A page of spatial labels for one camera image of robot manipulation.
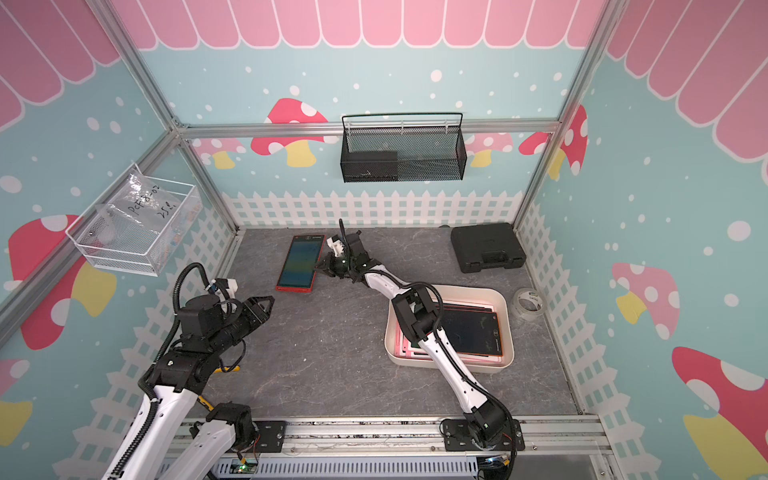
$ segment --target black wire mesh basket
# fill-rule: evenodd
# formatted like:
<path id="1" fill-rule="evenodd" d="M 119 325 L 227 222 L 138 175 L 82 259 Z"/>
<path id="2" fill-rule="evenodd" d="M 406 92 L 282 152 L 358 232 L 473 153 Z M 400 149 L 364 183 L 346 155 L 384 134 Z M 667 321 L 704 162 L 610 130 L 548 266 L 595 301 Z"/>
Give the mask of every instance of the black wire mesh basket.
<path id="1" fill-rule="evenodd" d="M 453 112 L 343 116 L 344 181 L 463 179 L 462 119 Z"/>

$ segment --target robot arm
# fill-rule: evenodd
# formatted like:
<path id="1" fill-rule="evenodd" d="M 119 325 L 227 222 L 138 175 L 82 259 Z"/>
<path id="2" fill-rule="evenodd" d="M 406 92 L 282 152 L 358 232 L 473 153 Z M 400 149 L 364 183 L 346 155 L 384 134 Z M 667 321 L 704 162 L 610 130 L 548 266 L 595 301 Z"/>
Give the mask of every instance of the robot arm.
<path id="1" fill-rule="evenodd" d="M 514 429 L 511 414 L 480 385 L 451 346 L 440 326 L 442 298 L 437 289 L 427 283 L 403 282 L 369 256 L 360 241 L 359 230 L 347 234 L 341 220 L 339 227 L 341 235 L 327 240 L 331 252 L 316 269 L 328 276 L 363 282 L 390 299 L 406 339 L 418 343 L 429 354 L 456 394 L 472 441 L 485 450 L 500 445 L 505 427 Z M 515 454 L 513 448 L 510 465 Z"/>
<path id="2" fill-rule="evenodd" d="M 202 265 L 193 265 L 208 284 Z M 227 279 L 216 279 L 207 288 L 210 293 L 196 296 L 178 308 L 177 293 L 191 267 L 177 280 L 174 327 L 157 360 L 139 380 L 144 399 L 103 480 L 154 478 L 197 396 L 214 370 L 223 365 L 220 355 L 270 318 L 273 297 L 254 296 L 240 302 L 233 298 L 237 284 Z M 171 344 L 178 326 L 182 335 Z M 224 452 L 248 449 L 258 435 L 250 407 L 234 403 L 219 404 L 196 430 L 192 445 L 163 474 L 162 480 L 199 480 Z"/>

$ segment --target mesh panel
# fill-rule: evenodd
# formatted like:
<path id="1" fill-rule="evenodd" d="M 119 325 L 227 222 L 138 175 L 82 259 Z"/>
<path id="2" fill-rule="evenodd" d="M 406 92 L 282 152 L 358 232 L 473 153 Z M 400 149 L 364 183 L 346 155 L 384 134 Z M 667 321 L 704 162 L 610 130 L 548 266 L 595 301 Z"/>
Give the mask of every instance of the mesh panel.
<path id="1" fill-rule="evenodd" d="M 467 162 L 461 117 L 448 124 L 446 114 L 414 116 L 435 118 L 432 125 L 407 125 L 403 120 L 400 127 L 373 127 L 365 121 L 353 124 L 370 115 L 344 117 L 344 181 L 461 180 Z"/>

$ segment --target red mushroom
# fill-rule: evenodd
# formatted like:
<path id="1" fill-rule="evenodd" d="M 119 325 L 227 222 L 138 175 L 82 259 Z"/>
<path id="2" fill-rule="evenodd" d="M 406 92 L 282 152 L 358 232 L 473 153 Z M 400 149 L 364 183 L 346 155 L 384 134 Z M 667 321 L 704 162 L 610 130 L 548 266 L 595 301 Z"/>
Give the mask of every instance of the red mushroom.
<path id="1" fill-rule="evenodd" d="M 29 370 L 28 360 L 0 360 L 0 397 Z M 0 402 L 0 447 L 11 445 L 32 415 L 32 402 Z"/>
<path id="2" fill-rule="evenodd" d="M 75 215 L 54 215 L 33 220 L 8 239 L 13 280 L 5 282 L 13 290 L 65 237 L 66 227 Z M 27 317 L 21 327 L 22 337 L 30 349 L 40 350 L 55 342 L 64 330 L 69 314 L 69 303 L 76 299 L 91 316 L 97 316 L 106 307 L 117 289 L 117 277 L 96 270 L 82 257 L 58 281 L 51 292 Z"/>
<path id="3" fill-rule="evenodd" d="M 520 153 L 533 155 L 543 151 L 547 138 L 548 135 L 541 132 L 531 135 L 520 144 Z M 568 159 L 573 175 L 578 175 L 587 153 L 587 140 L 587 111 L 583 105 L 579 105 L 571 127 L 565 132 L 563 143 L 560 144 L 558 152 L 554 155 L 554 161 L 549 167 L 548 173 L 552 180 L 560 180 L 560 168 L 565 158 Z"/>
<path id="4" fill-rule="evenodd" d="M 264 123 L 268 124 L 305 124 L 326 123 L 327 120 L 317 110 L 295 98 L 281 98 L 277 101 Z M 268 137 L 254 138 L 251 150 L 259 155 L 271 155 L 283 147 L 288 152 L 289 167 L 312 167 L 317 159 L 310 151 L 308 140 L 335 144 L 338 137 Z"/>
<path id="5" fill-rule="evenodd" d="M 706 353 L 677 347 L 672 365 L 686 386 L 717 415 L 683 417 L 704 461 L 721 478 L 768 472 L 768 382 Z"/>

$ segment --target phone screen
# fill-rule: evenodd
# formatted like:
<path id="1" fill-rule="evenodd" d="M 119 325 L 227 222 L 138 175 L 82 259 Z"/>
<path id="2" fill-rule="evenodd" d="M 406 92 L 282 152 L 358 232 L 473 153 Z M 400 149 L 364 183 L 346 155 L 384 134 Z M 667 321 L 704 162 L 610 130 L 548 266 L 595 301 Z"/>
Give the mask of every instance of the phone screen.
<path id="1" fill-rule="evenodd" d="M 324 235 L 297 235 L 288 250 L 288 257 L 277 286 L 309 289 L 315 280 L 315 263 L 323 249 Z"/>

